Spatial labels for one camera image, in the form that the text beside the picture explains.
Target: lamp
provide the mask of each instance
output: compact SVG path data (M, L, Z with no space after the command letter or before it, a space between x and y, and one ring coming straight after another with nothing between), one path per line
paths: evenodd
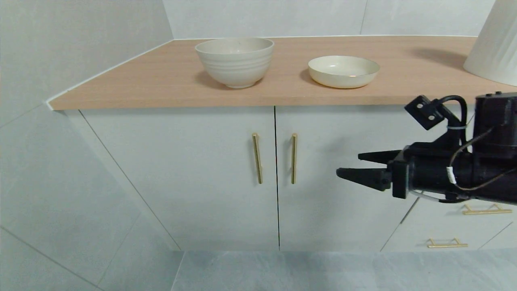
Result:
M496 0L463 68L517 86L517 0Z

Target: shallow dish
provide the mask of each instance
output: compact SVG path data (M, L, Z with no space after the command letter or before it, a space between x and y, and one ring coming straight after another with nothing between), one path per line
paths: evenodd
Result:
M314 81L341 89L367 85L380 68L374 61L349 55L321 56L309 62L309 74Z

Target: gold handle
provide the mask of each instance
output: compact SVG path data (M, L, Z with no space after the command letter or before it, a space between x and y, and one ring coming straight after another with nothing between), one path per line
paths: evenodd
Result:
M504 213L512 213L511 209L503 209L499 204L494 203L492 207L496 207L497 209L486 209L486 210L472 210L469 205L465 204L465 208L467 210L463 211L464 215L477 215L477 214L504 214Z
M258 183L262 184L262 164L260 162L259 134L253 133L253 147L255 149L255 163L257 165Z
M434 242L434 239L429 238L429 240L431 241L431 244L428 244L427 247L430 249L466 248L466 247L468 247L468 243L460 243L460 240L457 238L454 238L454 241L456 241L456 243L453 243L453 244L436 244Z
M293 134L291 140L293 142L293 152L291 154L291 167L293 173L291 175L291 184L294 184L296 183L296 152L298 151L298 135Z

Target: white cabinet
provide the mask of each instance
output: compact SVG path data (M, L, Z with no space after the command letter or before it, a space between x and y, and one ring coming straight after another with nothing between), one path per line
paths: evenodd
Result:
M505 213L506 211L470 215L466 212L469 211L466 205L473 213L497 210L492 202L487 201L470 200L458 204L443 204L419 199L386 243L383 252L477 250L507 227L514 218L513 213ZM513 212L516 209L512 205L499 206ZM457 245L455 238L463 244L462 247Z
M357 154L432 141L403 106L277 107L280 249L380 251L413 204L336 176L336 169L381 168ZM298 135L296 183L292 134Z
M273 107L83 114L182 250L278 250Z
M481 249L488 250L504 248L517 248L517 223L512 223L507 228L503 229Z

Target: bowl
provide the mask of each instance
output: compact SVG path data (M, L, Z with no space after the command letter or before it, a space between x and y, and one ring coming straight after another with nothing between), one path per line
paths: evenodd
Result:
M380 68L374 61L348 55L321 56L309 62L309 74L314 81L341 89L367 85Z
M202 42L195 50L212 78L240 89L253 86L266 74L274 45L266 38L220 38Z

